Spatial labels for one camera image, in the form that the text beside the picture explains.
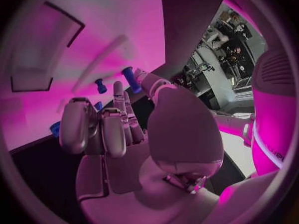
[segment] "blue cylinder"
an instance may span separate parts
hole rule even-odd
[[[137,83],[137,81],[134,77],[132,67],[127,67],[127,68],[123,69],[122,74],[125,76],[126,80],[128,81],[129,85],[131,86],[134,94],[141,91],[141,87]]]
[[[103,108],[102,102],[97,102],[94,107],[97,109],[97,111],[100,111]]]
[[[103,94],[103,93],[105,93],[105,92],[107,91],[106,86],[103,85],[103,79],[97,79],[97,80],[95,81],[95,83],[96,83],[97,86],[98,86],[98,92],[99,92],[100,94]]]
[[[50,130],[55,138],[59,136],[60,121],[51,125]]]

